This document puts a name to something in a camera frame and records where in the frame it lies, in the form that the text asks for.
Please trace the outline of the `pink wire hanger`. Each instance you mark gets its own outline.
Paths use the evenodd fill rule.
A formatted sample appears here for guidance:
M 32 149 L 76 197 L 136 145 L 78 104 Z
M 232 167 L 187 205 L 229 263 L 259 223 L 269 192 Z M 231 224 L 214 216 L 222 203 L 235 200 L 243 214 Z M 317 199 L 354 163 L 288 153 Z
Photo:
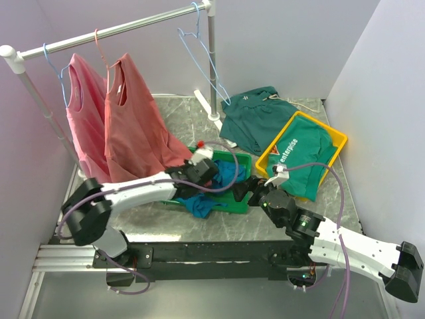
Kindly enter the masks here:
M 107 88 L 107 91 L 110 91 L 110 88 L 112 86 L 110 84 L 110 80 L 111 80 L 110 70 L 111 70 L 111 67 L 109 66 L 108 61 L 107 61 L 107 59 L 104 56 L 104 52 L 102 50 L 102 47 L 99 44 L 98 31 L 99 31 L 99 29 L 97 29 L 97 28 L 94 30 L 94 40 L 95 40 L 96 47 L 97 47 L 97 49 L 98 49 L 98 51 L 100 53 L 102 62 L 104 63 L 104 66 L 106 67 L 106 76 L 107 76 L 106 77 L 106 80 L 107 80 L 106 88 Z M 122 93 L 122 85 L 120 84 L 118 86 L 118 89 L 117 89 L 117 96 L 119 96 L 121 93 Z

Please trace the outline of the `salmon red t shirt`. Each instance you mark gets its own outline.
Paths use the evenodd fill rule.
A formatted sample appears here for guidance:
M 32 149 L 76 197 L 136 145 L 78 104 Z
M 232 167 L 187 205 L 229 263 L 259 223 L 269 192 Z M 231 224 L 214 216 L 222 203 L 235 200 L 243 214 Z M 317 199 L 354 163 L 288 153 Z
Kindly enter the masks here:
M 128 53 L 113 65 L 105 99 L 105 157 L 113 183 L 180 166 L 192 153 L 167 129 L 142 75 Z

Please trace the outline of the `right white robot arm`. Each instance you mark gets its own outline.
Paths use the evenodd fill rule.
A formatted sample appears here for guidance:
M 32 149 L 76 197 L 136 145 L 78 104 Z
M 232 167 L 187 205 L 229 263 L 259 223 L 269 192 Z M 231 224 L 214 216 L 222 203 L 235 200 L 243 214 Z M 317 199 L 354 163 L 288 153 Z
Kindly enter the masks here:
M 348 268 L 382 284 L 399 300 L 418 302 L 424 263 L 412 243 L 387 243 L 338 227 L 329 218 L 298 207 L 285 191 L 258 177 L 234 184 L 232 192 L 236 201 L 251 193 L 248 204 L 260 207 L 277 228 L 285 230 L 295 243 L 290 250 L 295 263 L 311 260 Z

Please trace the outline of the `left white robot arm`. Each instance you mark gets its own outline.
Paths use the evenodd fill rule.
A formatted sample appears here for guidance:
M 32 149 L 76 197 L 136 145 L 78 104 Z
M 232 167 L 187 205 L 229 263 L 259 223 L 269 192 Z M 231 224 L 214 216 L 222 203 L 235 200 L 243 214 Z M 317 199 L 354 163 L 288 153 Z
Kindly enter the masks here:
M 62 206 L 63 217 L 57 234 L 65 239 L 62 228 L 66 225 L 70 231 L 68 238 L 75 245 L 93 245 L 114 265 L 126 266 L 132 251 L 125 234 L 109 225 L 110 215 L 147 203 L 189 198 L 208 191 L 205 185 L 217 173 L 213 160 L 206 158 L 123 183 L 100 184 L 90 178 Z

